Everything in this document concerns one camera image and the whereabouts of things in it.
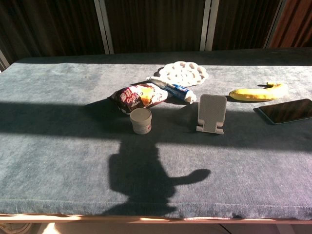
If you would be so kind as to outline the yellow banana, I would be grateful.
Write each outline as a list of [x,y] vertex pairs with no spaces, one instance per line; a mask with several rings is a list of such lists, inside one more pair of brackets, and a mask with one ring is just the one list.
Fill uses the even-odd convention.
[[229,96],[240,101],[265,102],[283,97],[288,91],[283,83],[267,82],[266,88],[249,89],[242,88],[229,92]]

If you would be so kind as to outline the dark red snack bag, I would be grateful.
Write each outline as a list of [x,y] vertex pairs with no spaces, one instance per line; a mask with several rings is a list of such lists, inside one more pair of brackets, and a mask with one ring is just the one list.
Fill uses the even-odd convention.
[[150,108],[165,101],[169,97],[166,90],[152,83],[132,85],[122,88],[108,97],[118,109],[129,115],[134,109]]

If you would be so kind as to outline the white frame post stub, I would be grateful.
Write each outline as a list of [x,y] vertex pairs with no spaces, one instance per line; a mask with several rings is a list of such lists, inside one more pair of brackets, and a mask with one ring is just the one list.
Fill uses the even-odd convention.
[[3,72],[10,66],[10,63],[6,59],[5,55],[3,54],[2,50],[0,49],[0,71]]

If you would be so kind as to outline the black smartphone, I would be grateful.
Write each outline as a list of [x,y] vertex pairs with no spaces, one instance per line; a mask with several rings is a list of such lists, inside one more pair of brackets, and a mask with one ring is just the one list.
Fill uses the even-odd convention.
[[312,118],[312,100],[305,98],[254,109],[271,124],[284,124]]

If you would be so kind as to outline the dark pleated curtain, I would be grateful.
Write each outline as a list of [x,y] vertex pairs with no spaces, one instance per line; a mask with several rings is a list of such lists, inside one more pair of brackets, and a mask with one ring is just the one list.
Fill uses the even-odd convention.
[[[197,51],[205,0],[104,0],[115,53]],[[262,48],[279,0],[219,0],[213,50]],[[0,0],[0,56],[105,52],[94,0]]]

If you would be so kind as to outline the grey phone stand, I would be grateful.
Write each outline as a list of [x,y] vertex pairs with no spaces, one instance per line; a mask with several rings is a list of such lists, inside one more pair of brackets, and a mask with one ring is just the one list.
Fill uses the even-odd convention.
[[223,135],[227,98],[203,94],[198,104],[196,131]]

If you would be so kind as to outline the white double frame post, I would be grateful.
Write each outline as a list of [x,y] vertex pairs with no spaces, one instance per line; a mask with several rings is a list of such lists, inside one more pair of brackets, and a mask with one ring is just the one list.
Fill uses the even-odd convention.
[[220,0],[205,0],[200,37],[200,51],[211,51]]
[[105,0],[94,0],[94,4],[105,54],[112,55],[114,47]]

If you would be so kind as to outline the blue-grey table cloth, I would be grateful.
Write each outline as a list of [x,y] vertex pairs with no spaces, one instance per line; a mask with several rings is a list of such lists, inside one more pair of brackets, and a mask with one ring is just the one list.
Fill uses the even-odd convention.
[[134,133],[109,96],[191,61],[197,96],[281,82],[312,100],[312,47],[24,58],[0,73],[0,214],[312,219],[312,119],[271,124],[229,99],[224,134],[197,104],[151,108]]

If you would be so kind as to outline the reddish brown curtain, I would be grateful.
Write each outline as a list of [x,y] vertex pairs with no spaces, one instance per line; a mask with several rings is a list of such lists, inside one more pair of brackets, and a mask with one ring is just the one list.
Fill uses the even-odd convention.
[[312,47],[312,0],[286,0],[269,47]]

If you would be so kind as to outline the white slanted frame post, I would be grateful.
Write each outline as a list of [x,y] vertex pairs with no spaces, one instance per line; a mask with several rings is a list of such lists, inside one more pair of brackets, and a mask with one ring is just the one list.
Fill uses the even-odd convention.
[[277,9],[275,11],[275,15],[273,17],[273,20],[272,20],[270,29],[268,31],[268,35],[266,37],[263,48],[269,48],[270,47],[271,41],[272,41],[273,36],[275,34],[277,25],[279,23],[281,15],[284,11],[286,3],[287,3],[287,0],[279,0],[278,6],[277,6]]

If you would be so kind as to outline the blue white toothpaste tube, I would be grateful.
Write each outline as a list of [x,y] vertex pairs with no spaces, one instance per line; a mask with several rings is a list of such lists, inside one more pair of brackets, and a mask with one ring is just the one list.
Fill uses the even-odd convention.
[[158,77],[147,77],[147,80],[159,88],[167,91],[172,96],[179,98],[180,100],[183,100],[189,104],[192,104],[197,100],[197,97],[193,91],[181,85],[166,83],[161,81]]

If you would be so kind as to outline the white openwork trivet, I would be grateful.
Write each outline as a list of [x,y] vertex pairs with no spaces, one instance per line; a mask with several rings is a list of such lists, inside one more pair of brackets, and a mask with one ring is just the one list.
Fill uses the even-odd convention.
[[166,64],[159,71],[160,79],[183,87],[201,85],[209,78],[206,69],[195,62],[177,61]]

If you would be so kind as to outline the small grey lidded jar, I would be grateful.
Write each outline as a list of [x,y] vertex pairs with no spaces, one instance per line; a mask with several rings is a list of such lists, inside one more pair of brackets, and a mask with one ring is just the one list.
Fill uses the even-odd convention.
[[133,131],[136,134],[144,135],[152,129],[152,113],[149,109],[137,108],[130,113],[130,120],[132,123]]

